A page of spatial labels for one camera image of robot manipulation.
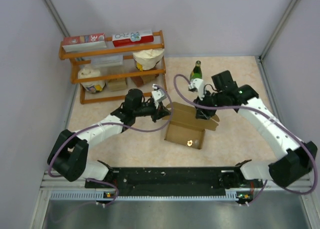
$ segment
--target red box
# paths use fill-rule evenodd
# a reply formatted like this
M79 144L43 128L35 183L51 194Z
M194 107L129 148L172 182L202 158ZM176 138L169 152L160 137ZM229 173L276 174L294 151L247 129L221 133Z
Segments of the red box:
M65 37L62 47L66 52L75 52L83 50L94 50L106 48L105 34L96 33L91 35L79 35Z
M139 30L112 35L112 43L115 47L123 47L141 43L152 43L153 41L154 35L152 30Z

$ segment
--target metal frame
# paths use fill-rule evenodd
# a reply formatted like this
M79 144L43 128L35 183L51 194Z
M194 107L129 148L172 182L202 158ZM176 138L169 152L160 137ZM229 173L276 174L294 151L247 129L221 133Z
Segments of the metal frame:
M61 20L55 6L53 5L51 0L43 0L44 3L46 4L48 10L50 11L53 19L55 20L58 28L60 29L61 33L65 37L69 37L70 34L65 27L63 21ZM278 109L279 107L277 106L277 102L275 99L275 92L272 89L269 79L268 79L268 72L265 70L264 67L264 59L270 49L272 48L274 42L277 40L278 36L280 35L282 29L286 25L286 22L288 21L290 15L292 14L293 10L296 8L298 2L300 0L291 0L290 4L286 8L281 20L279 21L278 25L276 26L274 32L272 33L270 39L268 40L268 43L266 44L264 50L262 51L261 56L256 56L256 63L266 90L266 94L268 96L273 114L280 120L283 121L283 116L281 115L281 111ZM78 87L75 86L74 92L73 92L73 97L71 104L69 106L69 113L66 118L65 122L65 128L68 127L70 117L71 117L71 112L73 109L75 97L77 94L77 89ZM290 185L290 189L292 190L307 190L311 187L311 179L309 175L304 176L302 179L299 181L296 181L292 185ZM68 182L64 178L51 178L48 176L48 174L45 172L42 183L40 186L35 210L33 213L30 229L40 229L43 227L44 220L45 220L45 215L48 209L48 204L49 200L51 198L52 191L57 191L57 190L62 190L62 191L72 191L72 192L89 192L89 191L101 191L101 189L86 189L85 188L85 180L77 180L75 182ZM234 191L241 191L242 189L240 188L231 188L227 190L228 192L234 192ZM281 191L282 189L276 186L273 182L268 182L266 188L266 191ZM306 216L309 219L309 222L312 226L313 229L319 228L320 225L320 203L317 195L315 193L309 194L309 195L303 195L301 197L302 203L305 208L305 213Z

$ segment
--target white wall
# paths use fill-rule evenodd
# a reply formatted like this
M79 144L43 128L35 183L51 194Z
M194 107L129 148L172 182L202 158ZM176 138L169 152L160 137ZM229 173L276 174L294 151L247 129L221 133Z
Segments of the white wall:
M319 2L299 2L264 65L284 124L317 145L320 169ZM320 198L320 186L317 194Z
M25 229L73 90L42 0L0 0L0 12L0 227Z
M260 55L291 0L52 0L71 35L162 29L166 54Z

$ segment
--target purple cable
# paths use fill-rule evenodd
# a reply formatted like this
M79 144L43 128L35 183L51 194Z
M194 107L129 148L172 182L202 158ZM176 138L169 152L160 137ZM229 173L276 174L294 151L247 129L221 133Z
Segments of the purple cable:
M117 188L115 185L111 184L111 183L108 183L108 182L106 182L106 181L96 180L96 179L93 179L93 178L87 178L86 180L87 180L88 182L94 182L94 183L104 184L104 185L107 185L107 186L112 187L112 188L115 189L115 195L114 195L113 199L112 199L110 202L108 202L108 203L105 204L107 207L110 206L111 204L113 204L113 203L116 201L117 197L119 196L119 190L118 190L118 188ZM58 224L58 223L60 223L63 219L65 219L65 218L67 218L68 216L70 216L70 214L72 214L72 213L74 213L75 211L77 211L79 208L82 208L83 206L86 206L86 205L89 205L89 204L96 204L96 202L94 202L94 201L84 202L84 203L76 206L75 208L71 209L70 211L68 211L64 216L62 216L62 217L59 218L58 220L53 219L52 210L51 210L51 211L50 211L50 220L51 220L53 223Z
M252 108L252 107L249 107L249 106L242 106L242 105L231 105L231 106L204 106L204 105L198 105L190 100L188 100L186 97L184 97L181 92L179 91L178 87L177 87L177 77L182 77L184 78L188 84L190 84L190 81L188 80L188 78L182 74L177 74L174 76L173 78L173 85L174 85L174 88L176 90L176 92L178 93L178 95L187 103L195 106L195 107L198 107L198 108L202 108L202 109L206 109L206 110L226 110L226 109L246 109L246 110L250 110L250 111L253 111L253 112L256 112L256 113L259 113L261 114L262 116L264 116L266 119L270 120L271 122L273 122L278 128L280 128L283 132L285 132L286 134L288 134L293 140L295 140L301 147L302 149L305 151L305 153L308 155L308 157L310 158L310 161L312 163L312 167L313 167L313 173L314 173L314 181L313 181L313 185L312 187L307 190L307 191L304 191L304 192L300 192L300 191L295 191L295 190L290 190L290 189L287 189L285 187L282 187L280 186L282 189L290 192L290 193L293 193L293 194L297 194L297 195L307 195L307 194L310 194L312 193L316 187L317 187L317 184L318 184L318 170L317 170L317 165L316 165L316 162L315 162L315 159L314 157L311 155L311 153L308 151L308 149L306 148L306 146L291 132L289 131L287 128L285 128L284 126L280 125L278 122L276 122L275 120L273 120L272 118L270 118L270 116L268 116L267 114L265 114L264 112L258 110L258 109L255 109L255 108Z
M163 128L165 128L169 123L170 121L172 120L172 117L173 117L173 114L174 114L174 105L172 103L172 100L169 96L169 94L166 92L166 90L164 88L162 88L161 86L159 85L156 85L158 89L162 90L164 92L164 94L166 95L166 97L168 98L169 102L170 102L170 106L171 106L171 114L169 116L169 119L165 122L164 125L160 126L159 128L156 128L156 129L152 129L152 130L143 130L143 129L138 129L138 128L135 128L135 127L131 127L131 126L128 126L128 125L124 125L124 124L121 124L121 123L117 123L117 122L105 122L105 123L102 123L101 125L102 126L106 126L106 125L118 125L118 126L122 126L124 128L128 128L128 129L131 129L131 130L134 130L134 131L138 131L138 132L141 132L141 133L154 133L154 132L157 132L157 131L160 131L162 130ZM57 159L59 153L62 151L62 149L74 138L76 137L77 135L83 133L83 132L86 132L92 128L97 128L97 127L100 127L100 124L95 124L95 125L91 125L87 128L84 128L82 130L79 130L77 131L76 133L74 133L72 136L70 136L67 140L65 140L65 142L60 146L60 148L56 151L55 155L53 156L51 162L50 162L50 165L49 165L49 168L48 168L48 175L52 178L59 178L59 177L62 177L61 175L53 175L51 170L52 170L52 167L55 163L55 160Z

